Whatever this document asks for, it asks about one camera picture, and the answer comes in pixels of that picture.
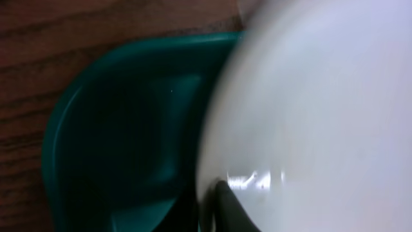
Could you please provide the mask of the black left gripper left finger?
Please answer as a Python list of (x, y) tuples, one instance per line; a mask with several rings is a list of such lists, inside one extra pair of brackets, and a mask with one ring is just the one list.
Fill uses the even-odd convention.
[(193, 189), (185, 190), (154, 232), (197, 232), (198, 203)]

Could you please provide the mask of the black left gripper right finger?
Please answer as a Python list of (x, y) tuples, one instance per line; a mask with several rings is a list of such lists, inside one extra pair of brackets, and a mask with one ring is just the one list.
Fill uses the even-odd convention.
[(260, 232), (224, 180), (216, 183), (214, 218), (216, 232)]

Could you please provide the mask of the white plate with blue rim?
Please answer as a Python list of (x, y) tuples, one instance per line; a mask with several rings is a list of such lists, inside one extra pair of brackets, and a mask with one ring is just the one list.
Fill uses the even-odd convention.
[(260, 231), (411, 230), (411, 1), (242, 1), (201, 138), (200, 229), (228, 186)]

